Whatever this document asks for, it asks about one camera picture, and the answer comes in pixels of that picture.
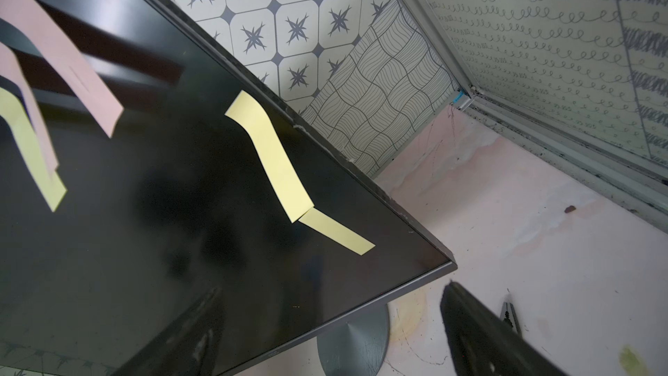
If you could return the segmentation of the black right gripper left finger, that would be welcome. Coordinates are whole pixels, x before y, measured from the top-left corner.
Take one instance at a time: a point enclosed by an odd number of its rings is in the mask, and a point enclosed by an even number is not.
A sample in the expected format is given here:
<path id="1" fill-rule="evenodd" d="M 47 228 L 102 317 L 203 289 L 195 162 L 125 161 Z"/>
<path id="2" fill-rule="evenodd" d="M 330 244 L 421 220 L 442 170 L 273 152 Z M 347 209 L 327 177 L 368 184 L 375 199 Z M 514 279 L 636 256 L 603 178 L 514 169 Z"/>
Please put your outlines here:
<path id="1" fill-rule="evenodd" d="M 213 288 L 172 321 L 116 375 L 212 375 L 224 329 L 224 294 Z"/>

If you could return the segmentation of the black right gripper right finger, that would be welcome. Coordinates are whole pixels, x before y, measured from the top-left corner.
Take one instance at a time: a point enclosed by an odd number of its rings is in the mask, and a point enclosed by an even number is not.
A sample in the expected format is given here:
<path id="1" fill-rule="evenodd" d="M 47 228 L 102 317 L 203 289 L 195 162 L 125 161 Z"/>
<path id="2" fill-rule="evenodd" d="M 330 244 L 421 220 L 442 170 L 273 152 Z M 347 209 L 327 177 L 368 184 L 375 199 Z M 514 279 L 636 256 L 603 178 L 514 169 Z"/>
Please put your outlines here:
<path id="1" fill-rule="evenodd" d="M 440 301 L 457 375 L 562 375 L 458 282 L 446 285 Z"/>

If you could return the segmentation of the yellow sticky note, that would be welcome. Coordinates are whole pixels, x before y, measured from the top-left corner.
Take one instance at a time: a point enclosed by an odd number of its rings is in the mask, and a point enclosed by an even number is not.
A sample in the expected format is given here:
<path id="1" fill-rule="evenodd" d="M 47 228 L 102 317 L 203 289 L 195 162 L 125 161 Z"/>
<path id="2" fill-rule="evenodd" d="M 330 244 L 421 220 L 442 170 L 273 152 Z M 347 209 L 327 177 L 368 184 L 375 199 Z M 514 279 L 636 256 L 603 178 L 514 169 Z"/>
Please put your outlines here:
<path id="1" fill-rule="evenodd" d="M 52 212 L 55 212 L 67 193 L 56 172 L 49 172 L 41 153 L 38 137 L 19 99 L 1 89 L 1 117 L 11 134 L 38 190 Z"/>
<path id="2" fill-rule="evenodd" d="M 297 222 L 314 207 L 314 203 L 290 162 L 263 106 L 249 93 L 241 91 L 225 116 L 234 120 L 249 135 L 288 219 L 292 223 Z"/>

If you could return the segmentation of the pink sticky note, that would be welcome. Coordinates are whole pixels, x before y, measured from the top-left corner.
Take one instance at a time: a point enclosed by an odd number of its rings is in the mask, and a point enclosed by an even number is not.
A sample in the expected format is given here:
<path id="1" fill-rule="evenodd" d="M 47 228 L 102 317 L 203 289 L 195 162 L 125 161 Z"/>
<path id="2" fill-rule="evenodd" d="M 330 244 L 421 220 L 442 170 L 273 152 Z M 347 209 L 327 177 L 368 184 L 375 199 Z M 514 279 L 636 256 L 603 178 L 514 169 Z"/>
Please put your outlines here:
<path id="1" fill-rule="evenodd" d="M 30 40 L 111 137 L 124 107 L 38 2 L 1 0 L 1 19 Z"/>
<path id="2" fill-rule="evenodd" d="M 19 97 L 23 101 L 31 121 L 31 126 L 38 138 L 38 144 L 45 159 L 47 171 L 49 174 L 54 174 L 58 167 L 58 160 L 45 120 L 15 53 L 4 44 L 1 44 L 1 77 L 15 85 L 15 89 L 19 92 Z"/>

